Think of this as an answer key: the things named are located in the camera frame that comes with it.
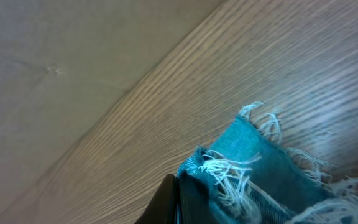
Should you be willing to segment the blue denim jeans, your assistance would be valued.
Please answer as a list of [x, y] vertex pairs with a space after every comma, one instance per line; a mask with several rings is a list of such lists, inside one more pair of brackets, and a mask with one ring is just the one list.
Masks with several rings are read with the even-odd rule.
[[239, 110], [210, 146], [199, 147], [177, 171], [205, 188], [219, 223], [358, 223], [358, 178], [333, 181], [326, 161], [283, 147], [276, 112], [251, 120], [256, 101]]

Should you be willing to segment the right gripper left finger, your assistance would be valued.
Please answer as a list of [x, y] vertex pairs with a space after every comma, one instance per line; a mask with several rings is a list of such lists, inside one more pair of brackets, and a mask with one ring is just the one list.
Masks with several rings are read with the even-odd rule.
[[176, 224], [178, 200], [177, 178], [167, 174], [135, 224]]

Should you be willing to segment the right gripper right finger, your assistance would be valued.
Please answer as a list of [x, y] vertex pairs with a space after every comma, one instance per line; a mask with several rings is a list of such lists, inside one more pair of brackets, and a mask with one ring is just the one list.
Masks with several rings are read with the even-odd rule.
[[178, 178], [178, 189], [177, 223], [219, 223], [209, 207], [209, 190], [205, 184], [184, 172]]

